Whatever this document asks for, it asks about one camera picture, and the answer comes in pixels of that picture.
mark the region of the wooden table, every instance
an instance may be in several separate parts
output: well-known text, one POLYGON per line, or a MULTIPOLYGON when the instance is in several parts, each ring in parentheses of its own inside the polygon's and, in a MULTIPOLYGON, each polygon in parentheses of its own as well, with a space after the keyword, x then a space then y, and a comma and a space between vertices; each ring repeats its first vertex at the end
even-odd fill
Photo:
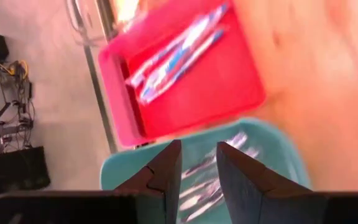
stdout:
POLYGON ((267 91, 317 190, 358 190, 358 0, 235 0, 267 91))

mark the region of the gray floor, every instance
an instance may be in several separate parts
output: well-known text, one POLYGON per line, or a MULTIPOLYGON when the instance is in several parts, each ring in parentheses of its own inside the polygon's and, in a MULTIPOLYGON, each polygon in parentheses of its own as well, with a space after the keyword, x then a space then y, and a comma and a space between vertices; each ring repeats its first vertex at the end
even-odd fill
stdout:
POLYGON ((33 145, 43 145, 52 189, 98 189, 110 155, 83 47, 62 0, 0 0, 0 34, 34 83, 33 145))

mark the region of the blue pen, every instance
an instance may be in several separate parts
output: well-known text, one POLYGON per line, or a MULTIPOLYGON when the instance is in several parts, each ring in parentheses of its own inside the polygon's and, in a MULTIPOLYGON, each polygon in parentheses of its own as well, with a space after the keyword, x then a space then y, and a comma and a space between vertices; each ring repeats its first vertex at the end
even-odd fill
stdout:
POLYGON ((145 80, 144 72, 159 60, 164 58, 164 56, 166 56, 166 54, 168 54, 173 48, 178 46, 167 62, 161 65, 156 72, 153 72, 147 78, 145 84, 146 86, 158 85, 158 82, 172 72, 175 67, 179 66, 180 63, 183 63, 181 60, 188 57, 188 53, 192 51, 191 48, 196 47, 196 42, 200 41, 203 35, 208 33, 208 30, 212 29, 219 22, 223 15, 225 15, 227 9, 228 3, 224 3, 213 12, 192 23, 189 28, 171 41, 163 50, 160 50, 151 59, 143 63, 140 68, 127 80, 127 83, 133 87, 138 87, 145 80))
POLYGON ((195 62, 199 57, 216 41, 218 41, 224 33, 223 29, 214 31, 190 56, 172 78, 163 86, 145 86, 140 93, 140 101, 147 104, 156 99, 162 93, 167 91, 195 62))

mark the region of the blue plastic tray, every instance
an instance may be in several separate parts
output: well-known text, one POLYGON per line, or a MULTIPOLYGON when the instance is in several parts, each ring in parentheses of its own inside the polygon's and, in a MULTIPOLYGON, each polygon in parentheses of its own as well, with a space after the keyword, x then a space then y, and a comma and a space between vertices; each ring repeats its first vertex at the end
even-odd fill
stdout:
MULTIPOLYGON (((180 138, 182 140, 182 170, 202 160, 218 141, 230 139, 239 131, 244 131, 248 135, 245 147, 257 146, 260 150, 257 158, 260 162, 288 179, 305 187, 311 187, 303 162, 291 141, 277 128, 254 118, 240 119, 235 123, 180 138)), ((134 151, 113 154, 102 166, 101 188, 103 190, 116 188, 145 166, 168 144, 169 142, 164 142, 134 151)), ((182 181, 181 189, 190 187, 194 178, 182 181)), ((178 213, 178 220, 185 215, 183 212, 178 213)), ((222 203, 212 208, 192 223, 230 223, 226 204, 222 203)))

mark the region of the red tray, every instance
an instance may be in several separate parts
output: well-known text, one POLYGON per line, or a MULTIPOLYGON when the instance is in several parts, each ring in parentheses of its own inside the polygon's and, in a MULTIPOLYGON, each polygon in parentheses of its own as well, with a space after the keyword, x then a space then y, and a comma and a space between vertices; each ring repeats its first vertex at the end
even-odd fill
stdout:
POLYGON ((265 92, 233 8, 217 41, 171 89, 140 105, 124 80, 139 65, 224 0, 172 0, 119 35, 101 51, 99 64, 120 143, 134 146, 186 128, 227 119, 259 106, 265 92))

